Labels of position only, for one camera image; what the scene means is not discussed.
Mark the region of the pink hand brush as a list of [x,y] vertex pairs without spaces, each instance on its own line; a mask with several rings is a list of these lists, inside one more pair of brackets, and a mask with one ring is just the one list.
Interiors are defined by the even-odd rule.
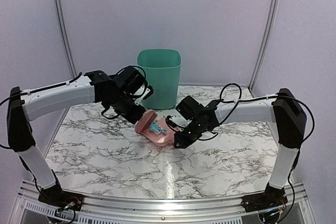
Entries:
[[134,130],[136,134],[141,134],[143,131],[148,129],[151,123],[154,122],[156,117],[157,117],[157,113],[154,110],[147,110],[146,112],[144,112],[142,117],[139,119],[139,121],[135,125]]

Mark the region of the pink plastic dustpan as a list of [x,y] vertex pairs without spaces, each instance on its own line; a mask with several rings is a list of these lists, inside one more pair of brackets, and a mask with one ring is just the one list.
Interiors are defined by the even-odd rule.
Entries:
[[154,121],[158,125],[160,125],[162,128],[166,129],[167,135],[159,134],[156,135],[152,132],[149,131],[149,128],[143,131],[143,136],[148,138],[152,143],[154,143],[157,146],[164,147],[167,145],[173,145],[174,144],[174,134],[178,132],[175,129],[171,129],[167,124],[166,124],[166,117],[162,117],[159,120]]

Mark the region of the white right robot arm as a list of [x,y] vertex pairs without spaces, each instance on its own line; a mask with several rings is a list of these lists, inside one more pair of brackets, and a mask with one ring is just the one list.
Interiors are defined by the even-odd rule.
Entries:
[[187,148],[200,140],[204,133],[224,124],[275,123],[278,154],[266,191],[260,195],[260,203],[271,207],[280,199],[280,191],[284,189],[305,141],[307,116],[302,105],[287,88],[253,99],[211,100],[207,105],[202,105],[189,95],[176,106],[179,116],[169,116],[165,121],[175,132],[175,148]]

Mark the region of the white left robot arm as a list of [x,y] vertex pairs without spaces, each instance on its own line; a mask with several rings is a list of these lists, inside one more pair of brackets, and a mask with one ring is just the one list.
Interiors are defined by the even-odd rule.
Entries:
[[41,186],[41,196],[54,205],[66,202],[66,193],[42,157],[34,140],[31,121],[74,105],[100,103],[104,115],[113,109],[115,116],[136,124],[145,113],[140,104],[153,94],[145,71],[138,66],[127,66],[116,74],[101,70],[80,73],[75,78],[37,89],[12,88],[5,99],[7,107],[7,149],[16,152],[25,168]]

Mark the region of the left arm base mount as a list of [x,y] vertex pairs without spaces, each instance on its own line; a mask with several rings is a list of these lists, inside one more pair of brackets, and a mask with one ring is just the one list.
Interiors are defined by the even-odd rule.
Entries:
[[60,183],[56,183],[47,189],[39,189],[38,200],[48,205],[65,208],[70,203],[74,203],[72,208],[75,211],[80,211],[83,202],[83,195],[70,191],[63,190]]

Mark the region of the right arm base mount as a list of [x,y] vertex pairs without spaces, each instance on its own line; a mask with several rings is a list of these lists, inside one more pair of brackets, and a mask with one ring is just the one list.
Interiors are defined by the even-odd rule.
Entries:
[[240,204],[246,212],[253,212],[284,206],[287,202],[288,199],[284,188],[277,189],[267,184],[265,190],[261,193],[243,196]]

